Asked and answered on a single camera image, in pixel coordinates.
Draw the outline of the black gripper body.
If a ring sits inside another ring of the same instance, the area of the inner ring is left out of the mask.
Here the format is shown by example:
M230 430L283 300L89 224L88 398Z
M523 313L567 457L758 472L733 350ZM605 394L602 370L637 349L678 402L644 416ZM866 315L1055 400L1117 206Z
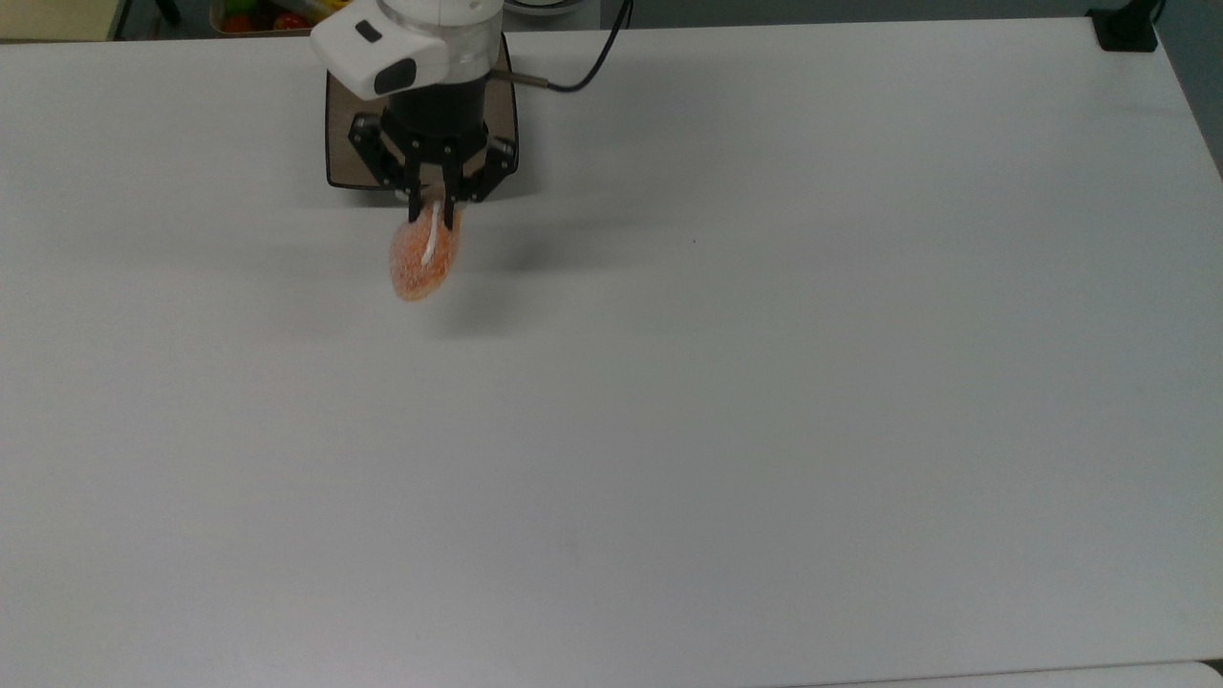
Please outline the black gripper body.
M382 130L405 163L467 163L489 141L486 84L481 77L430 84L388 97Z

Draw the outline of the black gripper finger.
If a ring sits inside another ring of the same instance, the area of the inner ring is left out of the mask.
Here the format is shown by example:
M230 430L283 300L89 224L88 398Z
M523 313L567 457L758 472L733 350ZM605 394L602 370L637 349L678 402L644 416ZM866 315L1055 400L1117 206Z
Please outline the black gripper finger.
M464 174L466 161L460 161L455 145L442 148L442 221L446 229L459 226L459 205L464 202L481 202L517 170L519 148L516 142L505 137L490 137L486 141L483 165Z
M423 211L422 183L419 183L419 163L415 156L401 161L383 141L380 119L372 112L353 115L349 130L349 143L353 145L360 160L366 165L378 187L393 189L397 199L407 207L407 221L416 222Z

